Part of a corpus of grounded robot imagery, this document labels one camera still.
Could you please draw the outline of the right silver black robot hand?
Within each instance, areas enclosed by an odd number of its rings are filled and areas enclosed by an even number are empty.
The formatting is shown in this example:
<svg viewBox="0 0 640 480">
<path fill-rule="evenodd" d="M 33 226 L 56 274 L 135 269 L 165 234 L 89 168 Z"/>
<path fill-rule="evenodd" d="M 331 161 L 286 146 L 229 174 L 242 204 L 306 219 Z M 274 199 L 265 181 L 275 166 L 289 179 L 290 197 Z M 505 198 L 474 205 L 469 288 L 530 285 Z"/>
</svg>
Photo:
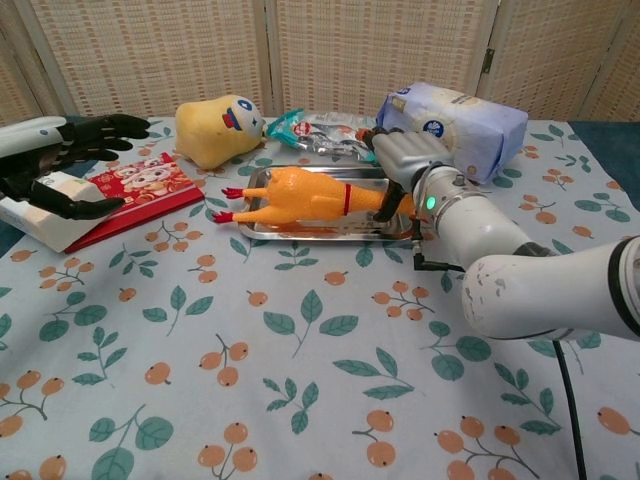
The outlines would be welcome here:
<svg viewBox="0 0 640 480">
<path fill-rule="evenodd" d="M 428 176 L 438 167 L 452 165 L 449 150 L 438 138 L 424 131 L 375 127 L 366 130 L 362 138 L 388 179 L 387 190 L 373 219 L 390 220 L 400 210 L 406 195 L 411 196 L 413 216 L 418 218 L 427 209 Z"/>
</svg>

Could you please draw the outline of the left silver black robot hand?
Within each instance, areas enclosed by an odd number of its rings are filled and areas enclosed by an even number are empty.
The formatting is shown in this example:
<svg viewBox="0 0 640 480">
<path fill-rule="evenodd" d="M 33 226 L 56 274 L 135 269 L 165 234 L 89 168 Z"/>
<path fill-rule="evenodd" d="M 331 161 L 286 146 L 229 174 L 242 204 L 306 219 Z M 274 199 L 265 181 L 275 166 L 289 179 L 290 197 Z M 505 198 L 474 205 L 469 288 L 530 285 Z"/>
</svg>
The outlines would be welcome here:
<svg viewBox="0 0 640 480">
<path fill-rule="evenodd" d="M 149 121 L 128 114 L 44 116 L 1 128 L 1 197 L 24 201 L 64 219 L 102 219 L 120 198 L 73 200 L 40 179 L 90 160 L 114 161 L 150 135 Z"/>
</svg>

